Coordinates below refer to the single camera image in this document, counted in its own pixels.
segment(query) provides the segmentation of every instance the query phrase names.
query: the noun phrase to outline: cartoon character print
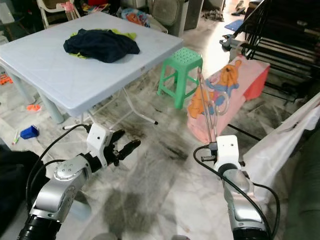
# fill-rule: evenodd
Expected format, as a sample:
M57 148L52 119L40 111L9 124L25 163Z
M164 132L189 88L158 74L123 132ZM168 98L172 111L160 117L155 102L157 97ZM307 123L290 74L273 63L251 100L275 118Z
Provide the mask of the cartoon character print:
M238 69L241 63L242 63L241 60L237 60L235 61L234 65L228 64L224 66L224 68L222 68L220 71L219 79L209 78L205 80L205 84L210 89L212 89L212 91L209 90L209 97L214 101L216 106L221 106L225 101L225 97L220 95L219 92L226 92L228 96L231 97L232 90L239 88ZM207 103L208 99L206 94L204 94L204 98L205 98L204 101ZM204 107L202 104L200 87L196 89L195 94L191 99L191 104L188 107L188 112L190 116L194 119L197 118L197 115L204 114ZM209 108L209 113L211 115L214 114L213 107Z
M132 23L135 23L135 24L139 24L141 26L143 26L143 22L139 19L139 17L137 16L137 14L135 13L130 13L126 16L126 19L129 21L129 22L132 22Z

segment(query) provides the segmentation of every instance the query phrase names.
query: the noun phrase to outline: yellow-green cloth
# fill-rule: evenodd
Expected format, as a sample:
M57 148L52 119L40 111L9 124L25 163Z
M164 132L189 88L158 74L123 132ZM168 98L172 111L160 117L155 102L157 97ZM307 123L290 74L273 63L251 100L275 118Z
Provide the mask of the yellow-green cloth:
M135 40L136 39L136 37L137 37L137 34L135 33L135 32L120 32L118 29L116 29L116 28L113 28L113 29L110 29L113 33L115 33L115 34L118 34L118 35L124 35L124 36L126 36L126 37L128 37L128 38L130 38L130 39L132 39L132 40ZM71 34L71 36L70 37L73 37L73 36L75 36L75 35L77 35L78 33L77 32L74 32L74 33L72 33ZM78 58L80 58L80 59L87 59L87 57L85 57L85 56L82 56L81 54L80 54L80 52L78 52L77 54L74 54L74 53L69 53L70 55L72 55L72 56L75 56L75 57L78 57Z

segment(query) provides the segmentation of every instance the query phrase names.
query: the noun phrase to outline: orange toy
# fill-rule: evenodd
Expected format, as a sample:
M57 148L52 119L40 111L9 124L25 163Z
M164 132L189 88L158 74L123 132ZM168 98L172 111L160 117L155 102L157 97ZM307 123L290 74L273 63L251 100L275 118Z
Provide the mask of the orange toy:
M11 80L11 78L9 76L7 76L6 74L1 74L0 75L0 84L4 85L7 82L13 84L14 82Z
M38 112L41 109L41 106L39 104L31 104L31 105L27 106L26 109L28 111Z
M235 61L234 66L231 64L224 66L224 68L221 69L220 81L216 84L228 87L237 84L238 68L241 63L241 60L237 60Z
M203 96L204 96L204 102L207 104L208 97L206 94L204 94ZM214 93L209 92L209 98L212 99L213 96L214 96ZM190 116L193 117L194 119L197 118L198 114L201 114L204 112L204 106L202 104L200 87L197 87L197 89L195 90L194 96L191 99L191 104L188 106L188 111L189 111Z

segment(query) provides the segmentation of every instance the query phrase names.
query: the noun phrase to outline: metal table leg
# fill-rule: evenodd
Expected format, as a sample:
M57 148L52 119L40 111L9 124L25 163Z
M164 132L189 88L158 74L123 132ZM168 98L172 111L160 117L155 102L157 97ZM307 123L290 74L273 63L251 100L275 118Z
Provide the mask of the metal table leg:
M49 100L46 95L44 95L40 90L38 90L38 93L43 101L43 104L45 106L45 108L47 109L47 111L50 113L53 121L56 124L61 124L64 122L64 116L62 116L61 112L59 111L59 109L57 108L57 106L51 101Z
M130 110L129 112L127 112L125 115L123 115L122 117L120 117L120 119L118 119L118 121L116 121L113 125L111 125L111 126L109 127L109 130L112 130L117 124L119 124L121 121L123 121L124 119L126 119L126 118L127 118L130 114L132 114L132 113L135 113L135 114L138 115L140 118L143 118L144 120L147 120L148 122L151 122L151 123L153 123L153 124L155 124L155 125L158 124L158 122L157 122L156 120L153 120L153 119L151 119L151 118L149 118L149 117L141 114L140 112L138 112L138 111L135 109L135 107L134 107L134 105L133 105L133 103L132 103L132 101L131 101L131 99L130 99L127 91L126 91L126 89L123 87L121 90L123 91L124 97L125 97L127 103L129 104L131 110ZM118 94L116 97L114 97L110 102L106 103L104 106L102 106L101 108L99 108L99 109L98 109L96 112L94 112L94 113L90 113L89 111L86 111L86 113L88 114L88 117L85 118L84 121L87 121L88 119L91 119L93 122L95 122L94 114L100 112L102 109L104 109L106 106L108 106L108 105L109 105L110 103L112 103L114 100L116 100L118 97L119 97L119 94ZM74 125L64 126L62 129L68 130L68 129L72 128L73 126L74 126Z
M19 93L22 95L24 100L26 101L27 104L33 104L36 99L31 96L25 87L22 84L22 80L18 78L17 76L13 75L10 71L6 70L7 75L11 78L11 80L14 82L14 86L16 89L19 91Z

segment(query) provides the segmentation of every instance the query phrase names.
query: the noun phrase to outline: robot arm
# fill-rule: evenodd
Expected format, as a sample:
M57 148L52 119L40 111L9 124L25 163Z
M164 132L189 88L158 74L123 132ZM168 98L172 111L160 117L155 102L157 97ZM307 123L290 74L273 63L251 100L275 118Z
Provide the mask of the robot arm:
M213 170L234 183L259 208L254 185L241 171L238 140L235 135L218 136L210 143L211 157L202 157L202 162L214 161ZM234 187L222 179L224 198L227 202L230 226L235 240L269 240L266 223L257 209Z
M114 142L124 135L123 130L108 131L94 123L87 137L87 154L59 164L53 177L40 190L18 240L54 240L69 213L77 192L101 168L128 156L140 145L139 140L128 143L121 151Z

